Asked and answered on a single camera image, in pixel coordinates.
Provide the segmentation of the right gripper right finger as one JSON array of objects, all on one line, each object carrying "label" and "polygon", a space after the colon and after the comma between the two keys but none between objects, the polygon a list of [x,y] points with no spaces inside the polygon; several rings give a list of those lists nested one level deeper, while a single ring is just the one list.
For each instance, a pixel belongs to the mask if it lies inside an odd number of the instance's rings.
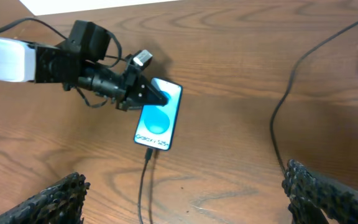
[{"label": "right gripper right finger", "polygon": [[358,191],[291,159],[282,187],[293,223],[358,223]]}]

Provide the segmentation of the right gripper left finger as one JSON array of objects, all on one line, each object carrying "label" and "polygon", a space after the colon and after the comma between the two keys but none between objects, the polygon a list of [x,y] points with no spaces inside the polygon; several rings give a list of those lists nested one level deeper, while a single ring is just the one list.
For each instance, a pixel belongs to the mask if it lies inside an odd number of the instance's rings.
[{"label": "right gripper left finger", "polygon": [[90,183],[73,172],[0,214],[0,224],[83,224]]}]

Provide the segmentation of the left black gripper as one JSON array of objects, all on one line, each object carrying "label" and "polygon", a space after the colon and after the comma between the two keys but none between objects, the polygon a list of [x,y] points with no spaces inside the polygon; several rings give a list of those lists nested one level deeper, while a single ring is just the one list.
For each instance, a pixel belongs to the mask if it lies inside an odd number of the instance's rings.
[{"label": "left black gripper", "polygon": [[167,97],[150,83],[140,86],[140,103],[132,100],[130,94],[135,94],[138,87],[138,79],[141,75],[141,65],[135,62],[137,54],[130,54],[125,58],[126,67],[121,73],[122,83],[120,89],[124,93],[116,100],[116,108],[121,111],[141,110],[143,105],[165,106],[168,103]]}]

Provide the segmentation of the Galaxy smartphone blue screen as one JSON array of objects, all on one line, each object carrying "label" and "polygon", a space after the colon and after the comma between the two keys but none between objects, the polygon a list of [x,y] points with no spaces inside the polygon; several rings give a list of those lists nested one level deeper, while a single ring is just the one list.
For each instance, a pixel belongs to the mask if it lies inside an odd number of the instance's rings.
[{"label": "Galaxy smartphone blue screen", "polygon": [[167,151],[172,146],[183,87],[160,78],[153,78],[151,84],[166,97],[167,104],[143,107],[134,134],[134,142]]}]

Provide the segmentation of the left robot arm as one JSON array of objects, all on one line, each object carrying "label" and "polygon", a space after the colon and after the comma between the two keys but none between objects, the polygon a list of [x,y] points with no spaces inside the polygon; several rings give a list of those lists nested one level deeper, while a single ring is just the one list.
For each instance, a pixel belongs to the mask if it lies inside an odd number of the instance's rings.
[{"label": "left robot arm", "polygon": [[[3,33],[22,23],[16,20],[0,27]],[[57,45],[0,37],[0,81],[60,83],[64,91],[75,89],[82,98],[85,90],[103,99],[100,108],[114,104],[121,111],[143,106],[165,106],[166,95],[144,76],[152,54],[140,50],[126,57],[117,37],[90,21],[75,21],[70,35]]]}]

